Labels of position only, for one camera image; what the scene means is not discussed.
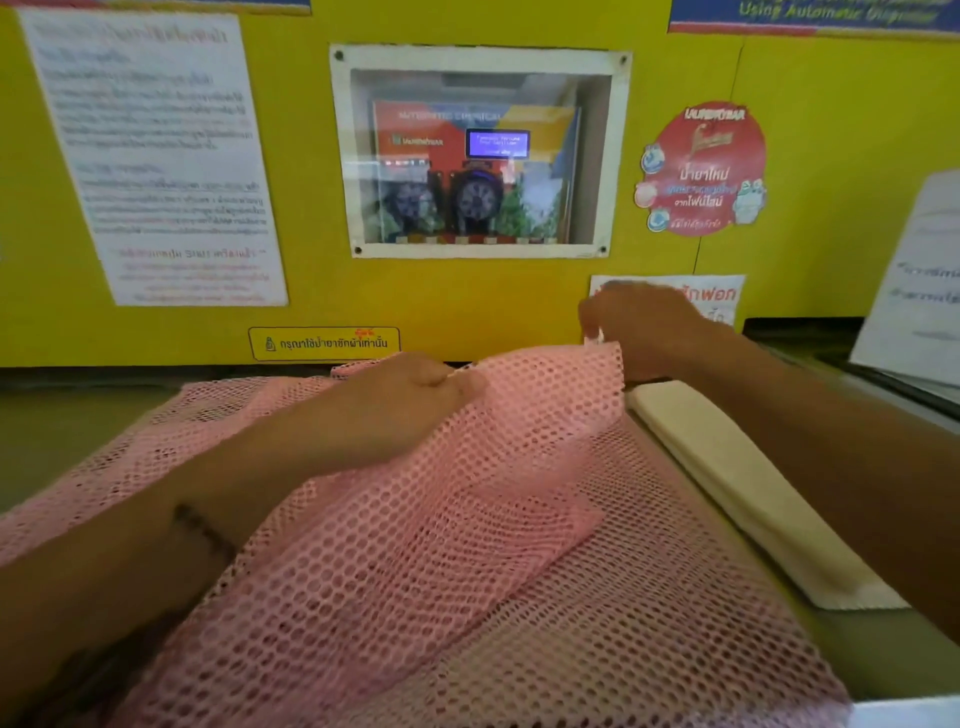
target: blue banner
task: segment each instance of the blue banner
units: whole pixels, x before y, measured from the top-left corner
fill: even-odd
[[[674,33],[960,36],[960,0],[673,0]]]

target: clear plastic cover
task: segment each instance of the clear plastic cover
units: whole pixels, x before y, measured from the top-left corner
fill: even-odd
[[[351,246],[595,246],[610,76],[351,67],[340,78]]]

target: hand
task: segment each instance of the hand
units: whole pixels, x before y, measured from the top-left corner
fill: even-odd
[[[584,335],[616,341],[623,352],[623,375],[641,382],[662,376],[682,378],[688,362],[709,349],[722,324],[708,321],[674,288],[649,283],[611,282],[580,301]]]
[[[309,453],[311,473],[334,473],[412,450],[486,383],[478,372],[402,353],[277,415]]]

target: paper sheet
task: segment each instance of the paper sheet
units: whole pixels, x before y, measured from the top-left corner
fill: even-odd
[[[634,280],[668,285],[686,293],[686,297],[706,318],[733,326],[736,305],[740,301],[746,276],[593,276],[590,295],[611,280]]]
[[[851,361],[960,385],[960,170],[924,183]]]
[[[118,305],[286,305],[233,15],[20,10]]]

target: yellow warning label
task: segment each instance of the yellow warning label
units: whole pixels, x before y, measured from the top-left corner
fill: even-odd
[[[400,351],[393,327],[259,327],[250,329],[257,361],[356,361]]]

